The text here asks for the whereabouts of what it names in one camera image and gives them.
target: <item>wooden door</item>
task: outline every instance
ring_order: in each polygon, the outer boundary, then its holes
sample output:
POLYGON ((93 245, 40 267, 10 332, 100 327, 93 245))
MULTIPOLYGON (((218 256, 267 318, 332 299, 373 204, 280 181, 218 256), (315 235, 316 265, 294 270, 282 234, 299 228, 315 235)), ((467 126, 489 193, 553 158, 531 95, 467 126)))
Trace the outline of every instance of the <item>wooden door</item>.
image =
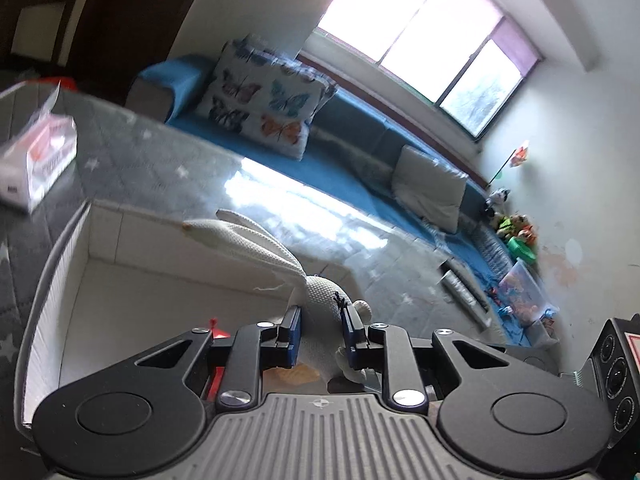
POLYGON ((68 68, 122 98, 136 74, 166 59, 193 0, 87 0, 68 68))

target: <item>window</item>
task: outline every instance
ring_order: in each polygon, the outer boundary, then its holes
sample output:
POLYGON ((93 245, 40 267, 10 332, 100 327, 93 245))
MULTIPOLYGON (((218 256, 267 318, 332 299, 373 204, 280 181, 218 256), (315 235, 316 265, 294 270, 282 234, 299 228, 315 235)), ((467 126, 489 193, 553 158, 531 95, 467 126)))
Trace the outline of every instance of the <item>window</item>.
POLYGON ((539 59, 491 0, 334 0, 318 29, 476 139, 539 59))

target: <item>window frame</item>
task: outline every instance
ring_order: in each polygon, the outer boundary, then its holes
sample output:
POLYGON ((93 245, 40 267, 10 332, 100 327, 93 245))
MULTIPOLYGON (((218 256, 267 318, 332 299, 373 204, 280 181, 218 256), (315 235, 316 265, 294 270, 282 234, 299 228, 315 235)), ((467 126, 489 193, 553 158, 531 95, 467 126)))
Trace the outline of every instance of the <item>window frame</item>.
POLYGON ((382 66, 382 63, 385 60, 385 57, 388 56, 389 52, 391 51, 391 49, 393 48, 393 46, 398 42, 398 40, 400 39, 400 37, 402 36, 402 34, 404 34, 405 30, 407 30, 409 24, 412 22, 412 20, 418 15, 418 13, 420 12, 420 10, 422 9, 422 7, 424 6, 424 4, 427 2, 427 0, 423 0, 422 4, 416 9, 416 11, 414 12, 414 14, 411 16, 411 18, 406 22, 406 25, 402 28, 402 31, 396 36, 395 40, 393 40, 393 42, 389 45, 389 47, 385 50, 385 53, 382 55, 382 57, 379 60, 375 60, 369 56, 367 56, 366 54, 364 54, 363 52, 359 51, 357 48, 355 48, 354 46, 351 46, 349 43, 341 40, 340 38, 338 38, 337 36, 334 36, 332 33, 330 33, 327 30, 324 30, 323 28, 321 28, 319 25, 316 26, 316 28, 314 29, 314 33, 319 34, 320 36, 322 36, 325 40, 329 40, 332 43, 337 44, 338 46, 340 46, 341 48, 346 49, 347 51, 349 51, 351 54, 356 55, 357 57, 359 57, 361 60, 365 61, 366 63, 372 65, 376 70, 379 70, 380 72, 382 72, 385 76, 387 76, 388 78, 392 79, 396 84, 399 84, 401 87, 404 87, 406 90, 408 90, 409 92, 411 92, 411 94, 413 94, 414 96, 416 96, 418 99, 420 99, 425 105, 436 109, 441 115, 443 115, 444 118, 449 119, 450 121, 452 121, 456 126, 458 126, 460 128, 460 130, 462 130, 466 136, 472 140, 475 143, 480 142, 480 140, 482 140, 482 138, 484 137, 484 135, 487 133, 487 131, 494 125, 494 121, 501 115, 501 111, 504 109, 504 107, 511 101, 511 98, 513 97, 513 95, 516 93, 516 91, 522 86, 522 83, 529 78, 529 76, 531 75, 531 73, 534 71, 534 69, 536 68, 536 66, 544 59, 542 57, 542 55, 540 54, 540 51, 531 43, 531 41, 529 40, 529 38, 526 37, 526 35, 524 34, 524 32, 521 30, 521 28, 516 24, 516 22, 508 15, 508 13, 506 13, 504 11, 504 9, 497 5, 495 3, 494 0, 489 0, 498 10, 500 10, 500 12, 502 13, 502 17, 500 18, 500 20, 498 20, 498 22, 495 24, 494 28, 492 28, 491 32, 484 38, 484 40, 482 40, 482 43, 478 46, 478 48, 469 56, 468 60, 466 61, 466 63, 462 66, 462 68, 459 70, 459 72, 456 74, 456 76, 452 79, 451 83, 449 83, 449 85, 444 89, 444 91, 442 92, 442 94, 438 97, 438 99, 435 102, 432 102, 427 96, 423 95, 420 91, 418 91, 417 89, 415 89, 413 86, 411 86, 409 83, 407 83, 406 81, 404 81, 402 78, 400 78, 400 76, 396 75, 395 73, 391 72, 390 70, 386 69, 385 67, 382 66), (466 70, 469 69, 469 67, 471 66, 471 64, 476 60, 476 58, 478 57, 478 55, 480 54, 480 52, 482 51, 482 49, 484 48, 484 46, 489 43, 489 41, 491 41, 493 39, 494 33, 496 32, 496 30, 498 30, 498 28, 505 22, 505 20, 510 21, 518 30, 518 34, 520 36, 520 39, 527 44, 527 46, 530 48, 530 50, 532 51, 533 54, 535 54, 536 56, 536 60, 533 63, 532 67, 529 69, 529 71, 527 72, 526 75, 521 76, 520 80, 518 81, 518 83, 514 86, 513 89, 511 89, 511 92, 509 92, 509 94, 507 95, 507 97, 505 97, 505 99, 502 101, 502 103, 500 104, 500 106, 498 106, 498 108, 495 110, 495 112, 493 113, 493 115, 491 116, 491 118, 489 118, 489 120, 484 124, 484 126, 482 127, 481 130, 478 131, 477 135, 474 135, 466 126, 464 126, 463 124, 461 124, 453 115, 451 115, 449 112, 447 112, 443 107, 442 107, 442 103, 444 102, 444 99, 447 98, 447 96, 451 93, 451 91, 454 89, 455 85, 460 81, 460 79, 462 78, 462 76, 465 74, 466 70))

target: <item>toy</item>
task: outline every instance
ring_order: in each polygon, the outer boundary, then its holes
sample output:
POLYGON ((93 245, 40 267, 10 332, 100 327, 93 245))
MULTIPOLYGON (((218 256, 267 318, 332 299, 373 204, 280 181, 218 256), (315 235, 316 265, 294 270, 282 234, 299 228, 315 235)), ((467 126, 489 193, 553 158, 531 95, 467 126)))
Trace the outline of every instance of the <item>toy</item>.
POLYGON ((494 216, 489 218, 490 218, 489 225, 491 226, 491 229, 493 229, 494 231, 497 231, 500 228, 500 224, 504 221, 506 216, 494 213, 494 216))
MULTIPOLYGON (((344 291, 325 278, 307 276, 296 257, 253 220, 222 209, 216 216, 219 220, 187 221, 182 225, 183 231, 213 250, 271 270, 283 280, 283 286, 292 286, 287 307, 297 305, 302 310, 300 361, 317 370, 327 383, 342 375, 355 383, 364 382, 364 371, 353 370, 346 354, 340 352, 344 339, 337 298, 351 304, 344 291)), ((355 301, 353 306, 362 322, 369 324, 369 305, 355 301)))
POLYGON ((556 322, 554 319, 555 314, 556 313, 552 309, 548 308, 540 318, 542 325, 545 327, 546 333, 549 334, 549 337, 553 338, 556 337, 556 329, 554 327, 554 323, 556 322))
POLYGON ((486 293, 492 300, 494 300, 494 303, 497 306, 502 306, 502 302, 500 301, 500 298, 498 298, 498 289, 497 288, 492 286, 491 288, 488 288, 486 290, 486 293))
POLYGON ((513 315, 513 309, 509 305, 498 309, 498 316, 500 317, 509 317, 511 315, 513 315))
POLYGON ((501 240, 508 242, 520 231, 530 226, 529 219, 524 215, 511 215, 498 225, 496 234, 501 240))
POLYGON ((486 201, 487 209, 491 209, 495 214, 504 215, 504 203, 507 202, 510 192, 511 190, 505 187, 492 191, 486 201))
POLYGON ((521 258, 529 266, 536 264, 536 253, 529 248, 526 243, 519 237, 514 236, 507 242, 507 249, 511 256, 518 259, 521 258))
POLYGON ((533 232, 533 226, 528 225, 518 233, 518 238, 526 243, 527 246, 533 247, 538 239, 538 235, 533 232))

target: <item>white plush goose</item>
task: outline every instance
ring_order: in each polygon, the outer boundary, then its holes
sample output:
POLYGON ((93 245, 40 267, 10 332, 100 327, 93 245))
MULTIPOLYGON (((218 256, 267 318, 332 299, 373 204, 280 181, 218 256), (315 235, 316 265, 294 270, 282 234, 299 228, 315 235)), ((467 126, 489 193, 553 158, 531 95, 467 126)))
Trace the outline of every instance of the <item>white plush goose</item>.
MULTIPOLYGON (((307 276, 296 257, 253 220, 223 209, 216 216, 218 220, 184 222, 184 233, 226 256, 269 269, 292 285, 288 306, 297 305, 302 310, 300 361, 315 368, 326 382, 344 375, 350 381, 361 383, 363 372, 350 368, 344 355, 340 311, 335 301, 337 292, 351 303, 344 291, 330 280, 307 276)), ((370 323, 369 305, 360 300, 353 306, 362 322, 370 323)))

